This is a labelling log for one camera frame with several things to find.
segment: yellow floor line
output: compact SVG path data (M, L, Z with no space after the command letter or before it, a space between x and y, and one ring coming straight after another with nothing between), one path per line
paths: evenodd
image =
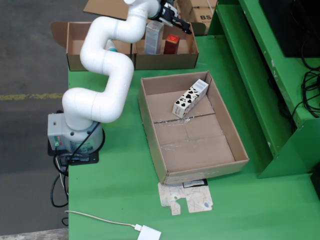
M11 95L0 95L0 101L10 100L26 100L26 99L61 99L63 93L43 93L43 94L11 94Z

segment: black monitor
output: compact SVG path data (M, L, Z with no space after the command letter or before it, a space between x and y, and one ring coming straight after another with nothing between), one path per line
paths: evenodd
M260 0L286 57L320 57L320 0Z

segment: open cardboard box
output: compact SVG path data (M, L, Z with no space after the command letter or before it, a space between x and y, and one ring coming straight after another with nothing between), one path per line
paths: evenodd
M198 79L209 84L207 94L180 119L172 114L174 102ZM249 161L208 71L142 78L138 101L160 183L232 174Z
M87 71L80 61L80 51L87 33L91 26L91 22L64 22L55 21L51 23L51 32L53 39L62 47L66 48L66 57L70 71ZM115 48L119 53L130 57L131 44L113 40ZM136 53L135 46L132 46L131 59Z
M194 34L207 35L218 0L175 0L175 2L179 6L182 19L192 23Z
M181 4L181 6L179 4L176 4L176 5L177 5L177 9L182 11L182 12L179 11L179 15L181 19L183 20L189 19L188 16L184 16L184 11L182 8L184 4ZM88 0L83 11L87 13L98 14L102 16L108 16L116 19L125 20L127 19L128 10L129 10L129 6L125 3L124 0ZM206 35L206 33L208 32L208 25L210 26L210 24L208 23L192 22L192 21L191 21L191 25L193 27L193 33L195 36Z
M164 54L166 39L169 34L180 37L177 54ZM199 56L196 38L186 34L180 28L164 26L160 54L145 54L145 38L135 43L135 69L193 69Z

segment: green table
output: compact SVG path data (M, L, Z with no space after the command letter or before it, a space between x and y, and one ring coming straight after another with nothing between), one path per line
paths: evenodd
M320 202L309 175L257 179L253 162L271 157L264 133L224 36L197 37L195 69L135 71L121 117L104 124L105 144L98 164L71 166L69 209L108 220L147 225L162 240L315 240L320 234ZM180 199L181 215L161 207L158 177L150 155L137 93L141 77L209 70L251 159L242 172L208 180L213 210L189 213ZM103 91L107 78L69 72L69 87ZM128 226L70 213L70 240L135 240Z

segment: concrete floor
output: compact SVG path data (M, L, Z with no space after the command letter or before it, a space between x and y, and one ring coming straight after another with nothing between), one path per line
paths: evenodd
M53 21L92 21L87 0L0 1L0 236L60 229L64 209L51 206L57 172L47 155L47 116L61 99L4 100L6 95L64 93L66 50ZM66 198L61 185L57 203Z

